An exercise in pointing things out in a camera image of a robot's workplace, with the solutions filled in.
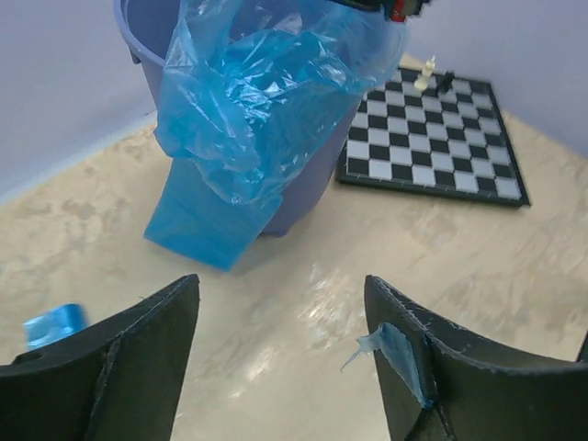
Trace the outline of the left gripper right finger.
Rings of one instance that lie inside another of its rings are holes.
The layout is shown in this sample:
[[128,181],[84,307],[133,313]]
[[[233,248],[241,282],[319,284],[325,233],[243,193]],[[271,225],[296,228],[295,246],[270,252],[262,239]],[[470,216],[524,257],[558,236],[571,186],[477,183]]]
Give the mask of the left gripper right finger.
[[380,351],[375,358],[393,440],[584,440],[587,347],[573,361],[531,354],[476,334],[368,276],[369,334],[398,327],[424,358],[437,401],[424,409]]

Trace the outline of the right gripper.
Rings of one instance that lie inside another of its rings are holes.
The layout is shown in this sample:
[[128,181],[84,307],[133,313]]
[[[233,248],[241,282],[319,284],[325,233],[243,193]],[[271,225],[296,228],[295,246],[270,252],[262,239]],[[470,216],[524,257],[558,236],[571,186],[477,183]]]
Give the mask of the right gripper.
[[379,13],[388,21],[405,22],[407,17],[418,17],[431,0],[332,0],[356,10]]

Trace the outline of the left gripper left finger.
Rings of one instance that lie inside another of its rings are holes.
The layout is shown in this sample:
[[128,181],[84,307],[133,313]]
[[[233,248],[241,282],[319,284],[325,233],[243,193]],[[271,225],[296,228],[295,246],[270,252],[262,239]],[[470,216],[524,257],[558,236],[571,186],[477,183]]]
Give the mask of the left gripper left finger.
[[184,276],[3,365],[2,439],[170,439],[198,305],[198,276]]

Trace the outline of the blue trash bag roll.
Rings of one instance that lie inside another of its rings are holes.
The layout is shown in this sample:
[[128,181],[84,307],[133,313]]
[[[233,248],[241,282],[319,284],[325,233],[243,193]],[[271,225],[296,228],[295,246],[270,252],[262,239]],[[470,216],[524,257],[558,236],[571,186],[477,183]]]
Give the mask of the blue trash bag roll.
[[35,350],[76,334],[87,327],[85,309],[68,303],[23,323],[27,350]]

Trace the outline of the single blue trash bag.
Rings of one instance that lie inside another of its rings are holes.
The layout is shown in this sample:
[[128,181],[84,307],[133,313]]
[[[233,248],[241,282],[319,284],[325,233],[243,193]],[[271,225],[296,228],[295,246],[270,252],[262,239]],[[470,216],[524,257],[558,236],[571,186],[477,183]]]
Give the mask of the single blue trash bag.
[[363,95],[408,28],[333,1],[184,1],[155,138],[172,166],[145,237],[227,270]]

